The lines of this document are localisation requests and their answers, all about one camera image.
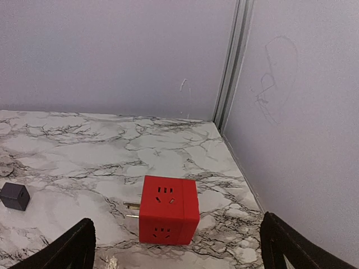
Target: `gray panel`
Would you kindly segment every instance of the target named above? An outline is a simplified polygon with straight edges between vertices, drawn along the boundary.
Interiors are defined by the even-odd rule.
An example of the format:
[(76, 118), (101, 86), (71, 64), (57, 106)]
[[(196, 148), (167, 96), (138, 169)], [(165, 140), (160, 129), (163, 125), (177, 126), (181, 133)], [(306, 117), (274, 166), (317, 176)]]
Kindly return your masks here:
[(264, 210), (357, 267), (358, 10), (255, 1), (224, 128)]
[(0, 108), (212, 119), (235, 5), (2, 1)]

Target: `electrical outlet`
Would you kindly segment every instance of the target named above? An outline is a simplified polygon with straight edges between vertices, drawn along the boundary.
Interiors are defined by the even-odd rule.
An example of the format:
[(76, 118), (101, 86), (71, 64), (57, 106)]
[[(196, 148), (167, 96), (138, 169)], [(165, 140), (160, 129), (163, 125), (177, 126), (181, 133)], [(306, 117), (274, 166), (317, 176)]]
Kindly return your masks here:
[(189, 244), (199, 222), (196, 183), (146, 176), (139, 218), (140, 242)]

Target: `white marble table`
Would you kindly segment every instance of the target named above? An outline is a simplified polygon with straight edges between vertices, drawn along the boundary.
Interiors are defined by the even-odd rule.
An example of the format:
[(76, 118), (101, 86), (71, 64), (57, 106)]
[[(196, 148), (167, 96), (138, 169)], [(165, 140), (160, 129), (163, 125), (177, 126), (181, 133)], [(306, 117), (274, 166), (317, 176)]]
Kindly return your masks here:
[[(1, 111), (0, 144), (0, 187), (25, 184), (31, 195), (25, 212), (0, 204), (0, 269), (83, 217), (96, 228), (95, 268), (263, 267), (262, 214), (213, 123)], [(201, 221), (189, 246), (138, 243), (122, 202), (140, 201), (146, 174), (197, 181)]]

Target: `metal prong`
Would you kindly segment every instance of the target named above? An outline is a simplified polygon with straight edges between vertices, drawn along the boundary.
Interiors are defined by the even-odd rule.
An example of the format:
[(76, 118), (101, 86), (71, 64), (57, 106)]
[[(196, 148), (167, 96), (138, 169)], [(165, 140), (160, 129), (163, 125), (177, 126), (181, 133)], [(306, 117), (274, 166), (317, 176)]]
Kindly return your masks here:
[(140, 203), (123, 202), (127, 209), (140, 210)]
[(134, 218), (138, 219), (140, 216), (136, 216), (136, 215), (126, 215), (126, 217), (134, 217)]

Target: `black object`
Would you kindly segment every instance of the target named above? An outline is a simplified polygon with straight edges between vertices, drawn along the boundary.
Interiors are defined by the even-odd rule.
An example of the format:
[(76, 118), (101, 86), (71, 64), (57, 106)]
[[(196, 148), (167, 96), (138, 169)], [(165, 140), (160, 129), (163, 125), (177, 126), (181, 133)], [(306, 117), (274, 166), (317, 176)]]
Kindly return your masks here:
[(94, 223), (82, 219), (53, 243), (9, 269), (92, 269), (95, 245)]
[(0, 200), (8, 208), (25, 211), (30, 195), (24, 185), (6, 182), (0, 191)]
[(264, 215), (260, 241), (265, 269), (287, 269), (284, 256), (295, 269), (356, 269), (311, 243), (273, 213)]

